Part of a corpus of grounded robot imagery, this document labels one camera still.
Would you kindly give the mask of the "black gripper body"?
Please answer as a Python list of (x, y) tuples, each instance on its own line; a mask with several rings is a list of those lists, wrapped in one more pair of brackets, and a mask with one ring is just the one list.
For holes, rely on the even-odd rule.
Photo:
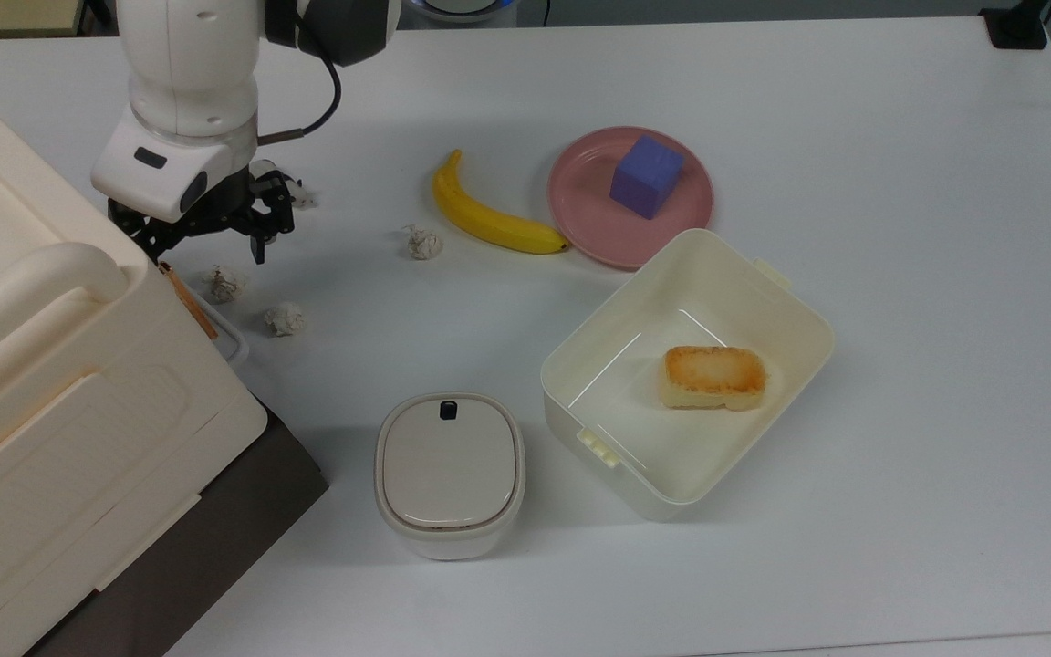
[(167, 251), (184, 238), (224, 230), (249, 237), (251, 250), (252, 235), (270, 235), (272, 243), (276, 237), (295, 230), (292, 203), (296, 197), (288, 186), (293, 180), (276, 168), (257, 176), (243, 168), (217, 183), (212, 190), (200, 193), (202, 176), (199, 176), (188, 188), (187, 198), (193, 200), (193, 205), (176, 222), (142, 214), (114, 199), (108, 200), (108, 218), (129, 238), (137, 230), (160, 230), (167, 237)]

